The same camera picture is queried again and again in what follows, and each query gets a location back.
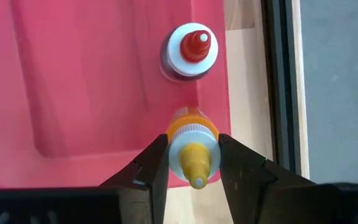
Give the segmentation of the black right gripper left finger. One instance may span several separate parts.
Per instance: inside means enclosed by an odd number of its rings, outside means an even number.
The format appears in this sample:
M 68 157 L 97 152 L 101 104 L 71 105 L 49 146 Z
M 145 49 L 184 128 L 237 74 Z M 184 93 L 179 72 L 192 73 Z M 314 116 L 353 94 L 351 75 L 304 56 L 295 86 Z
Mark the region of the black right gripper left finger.
M 0 224 L 162 224 L 168 138 L 95 187 L 0 189 Z

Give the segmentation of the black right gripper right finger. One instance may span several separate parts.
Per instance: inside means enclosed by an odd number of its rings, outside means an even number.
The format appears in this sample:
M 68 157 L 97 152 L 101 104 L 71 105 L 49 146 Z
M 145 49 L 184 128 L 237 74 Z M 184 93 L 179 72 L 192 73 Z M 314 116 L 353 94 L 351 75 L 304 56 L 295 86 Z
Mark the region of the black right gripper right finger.
M 358 224 L 358 184 L 316 184 L 219 135 L 234 224 Z

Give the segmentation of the pink plastic tray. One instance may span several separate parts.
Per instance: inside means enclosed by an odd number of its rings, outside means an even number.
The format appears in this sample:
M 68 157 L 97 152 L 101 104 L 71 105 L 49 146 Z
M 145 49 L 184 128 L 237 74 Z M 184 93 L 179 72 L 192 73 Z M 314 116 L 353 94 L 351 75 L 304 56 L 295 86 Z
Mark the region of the pink plastic tray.
M 218 57 L 172 82 L 161 47 L 187 22 Z M 230 131 L 223 0 L 0 0 L 0 189 L 98 185 L 197 107 Z

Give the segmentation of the large red food coloring bottle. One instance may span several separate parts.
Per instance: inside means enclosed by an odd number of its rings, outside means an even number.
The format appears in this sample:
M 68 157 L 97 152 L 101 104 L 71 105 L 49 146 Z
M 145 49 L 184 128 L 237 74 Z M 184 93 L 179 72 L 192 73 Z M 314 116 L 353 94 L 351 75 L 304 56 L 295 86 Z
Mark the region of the large red food coloring bottle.
M 160 69 L 173 82 L 192 82 L 206 76 L 219 53 L 213 31 L 200 23 L 182 24 L 168 34 L 160 48 Z

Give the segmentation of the large yellow food coloring bottle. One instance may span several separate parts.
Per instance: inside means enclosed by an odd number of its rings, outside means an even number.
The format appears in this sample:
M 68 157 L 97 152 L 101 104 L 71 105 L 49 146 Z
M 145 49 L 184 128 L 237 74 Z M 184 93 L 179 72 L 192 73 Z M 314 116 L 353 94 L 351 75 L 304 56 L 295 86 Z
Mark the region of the large yellow food coloring bottle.
M 173 116 L 166 134 L 170 170 L 194 189 L 204 188 L 219 170 L 219 131 L 198 108 L 184 107 Z

